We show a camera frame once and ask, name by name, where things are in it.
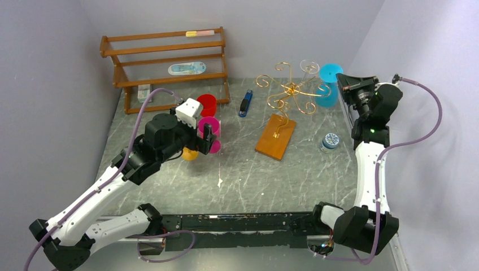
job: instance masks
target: blue cup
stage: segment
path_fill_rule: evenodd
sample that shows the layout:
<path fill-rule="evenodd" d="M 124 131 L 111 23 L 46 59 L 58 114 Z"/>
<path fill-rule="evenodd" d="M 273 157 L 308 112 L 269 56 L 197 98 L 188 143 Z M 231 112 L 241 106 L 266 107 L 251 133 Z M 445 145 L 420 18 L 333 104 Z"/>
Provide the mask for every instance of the blue cup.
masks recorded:
<path fill-rule="evenodd" d="M 318 106 L 330 108 L 338 101 L 338 84 L 336 79 L 337 73 L 343 73 L 343 69 L 338 64 L 330 63 L 326 64 L 319 70 L 319 77 L 323 83 L 316 89 L 316 94 L 328 95 L 327 97 L 316 97 L 315 101 Z"/>

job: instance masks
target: gold mug tree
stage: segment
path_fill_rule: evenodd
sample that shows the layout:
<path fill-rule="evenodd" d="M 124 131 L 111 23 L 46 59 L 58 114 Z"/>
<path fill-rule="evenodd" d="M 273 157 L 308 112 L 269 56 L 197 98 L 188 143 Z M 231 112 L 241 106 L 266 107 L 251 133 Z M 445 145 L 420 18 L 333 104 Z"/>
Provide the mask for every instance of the gold mug tree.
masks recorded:
<path fill-rule="evenodd" d="M 256 84 L 260 88 L 266 88 L 269 86 L 269 82 L 268 80 L 266 80 L 266 78 L 283 87 L 282 93 L 270 95 L 267 99 L 268 105 L 274 109 L 279 110 L 282 116 L 274 113 L 271 115 L 268 124 L 266 125 L 266 128 L 264 128 L 263 134 L 261 135 L 255 147 L 255 151 L 279 161 L 281 161 L 283 154 L 286 151 L 286 147 L 288 146 L 289 140 L 291 139 L 291 135 L 293 134 L 294 128 L 296 127 L 296 122 L 290 120 L 289 116 L 286 113 L 286 111 L 290 109 L 288 99 L 293 98 L 296 108 L 301 113 L 311 115 L 316 112 L 316 106 L 311 102 L 307 102 L 305 104 L 305 110 L 303 110 L 299 105 L 296 96 L 306 95 L 310 97 L 327 97 L 331 94 L 331 89 L 329 88 L 329 86 L 323 84 L 322 82 L 319 84 L 318 88 L 320 88 L 323 92 L 325 91 L 322 88 L 323 86 L 328 88 L 329 91 L 327 92 L 327 94 L 312 94 L 301 91 L 301 88 L 305 86 L 306 83 L 316 78 L 316 76 L 313 76 L 309 79 L 307 78 L 308 75 L 318 73 L 319 66 L 315 62 L 311 60 L 301 61 L 300 67 L 301 70 L 304 72 L 304 76 L 301 82 L 298 84 L 293 82 L 293 68 L 289 63 L 280 62 L 275 65 L 275 69 L 277 71 L 283 71 L 286 67 L 289 67 L 289 82 L 286 84 L 281 84 L 269 75 L 260 75 L 256 78 Z"/>

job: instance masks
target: wooden board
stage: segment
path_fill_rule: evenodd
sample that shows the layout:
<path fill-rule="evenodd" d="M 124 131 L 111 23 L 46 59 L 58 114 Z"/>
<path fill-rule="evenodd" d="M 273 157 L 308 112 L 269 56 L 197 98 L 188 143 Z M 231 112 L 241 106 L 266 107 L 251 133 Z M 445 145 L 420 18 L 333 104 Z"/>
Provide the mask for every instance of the wooden board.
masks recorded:
<path fill-rule="evenodd" d="M 280 136 L 277 138 L 274 137 L 276 129 L 283 124 L 284 121 L 282 116 L 277 114 L 271 115 L 266 128 L 264 128 L 263 134 L 259 138 L 258 144 L 256 144 L 255 151 L 281 161 L 288 146 L 289 139 L 291 139 L 291 135 L 296 127 L 296 122 L 289 120 L 289 123 L 280 129 Z"/>

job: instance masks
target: marble table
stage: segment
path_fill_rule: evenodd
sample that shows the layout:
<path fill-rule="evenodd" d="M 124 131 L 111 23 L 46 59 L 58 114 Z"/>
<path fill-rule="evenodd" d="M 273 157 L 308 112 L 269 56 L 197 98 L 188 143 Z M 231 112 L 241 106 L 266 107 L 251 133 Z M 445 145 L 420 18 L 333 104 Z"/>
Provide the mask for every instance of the marble table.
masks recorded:
<path fill-rule="evenodd" d="M 197 98 L 204 93 L 225 96 L 221 82 L 214 80 L 164 87 L 183 98 Z M 241 118 L 238 109 L 247 89 L 254 95 L 248 115 Z M 104 215 L 124 215 L 143 203 L 151 203 L 161 213 L 311 211 L 320 201 L 345 209 L 352 207 L 357 166 L 339 103 L 330 109 L 318 108 L 313 115 L 300 113 L 292 104 L 288 115 L 297 122 L 296 129 L 283 160 L 276 161 L 255 152 L 254 148 L 271 114 L 278 113 L 267 106 L 267 96 L 279 93 L 282 88 L 277 85 L 260 88 L 254 78 L 233 78 L 229 80 L 229 90 L 231 102 L 218 106 L 216 113 L 221 121 L 220 152 L 200 154 L 194 161 L 180 158 L 163 164 L 158 173 L 112 204 Z M 132 105 L 139 107 L 134 97 Z M 300 101 L 304 104 L 312 100 L 302 97 Z M 159 94 L 151 105 L 172 102 L 169 95 Z M 144 114 L 138 132 L 143 133 L 145 124 L 158 113 Z M 98 175 L 127 145 L 136 118 L 137 114 L 123 112 L 122 95 Z M 330 132 L 338 134 L 341 143 L 333 153 L 325 154 L 319 145 Z"/>

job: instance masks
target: wooden shelf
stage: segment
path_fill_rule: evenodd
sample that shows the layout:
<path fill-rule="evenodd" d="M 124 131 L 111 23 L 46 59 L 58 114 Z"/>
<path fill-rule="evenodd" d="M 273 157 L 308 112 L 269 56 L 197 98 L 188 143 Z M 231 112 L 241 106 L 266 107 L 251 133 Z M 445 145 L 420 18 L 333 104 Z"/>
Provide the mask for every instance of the wooden shelf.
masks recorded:
<path fill-rule="evenodd" d="M 227 97 L 217 99 L 217 103 L 229 103 L 228 69 L 224 55 L 225 38 L 223 28 L 201 29 L 214 30 L 215 34 L 203 37 L 186 37 L 186 31 L 153 33 L 121 37 L 102 37 L 100 54 L 102 57 L 111 57 L 115 72 L 113 85 L 124 88 L 125 113 L 138 113 L 139 108 L 130 108 L 131 87 L 143 84 L 169 84 L 212 78 L 223 78 Z M 216 54 L 181 56 L 163 59 L 139 59 L 134 61 L 120 61 L 118 56 L 137 55 L 156 52 L 189 50 L 218 47 Z M 206 71 L 200 75 L 172 76 L 168 73 L 168 67 L 173 64 L 201 61 L 206 65 Z M 175 106 L 150 107 L 147 111 L 167 110 Z"/>

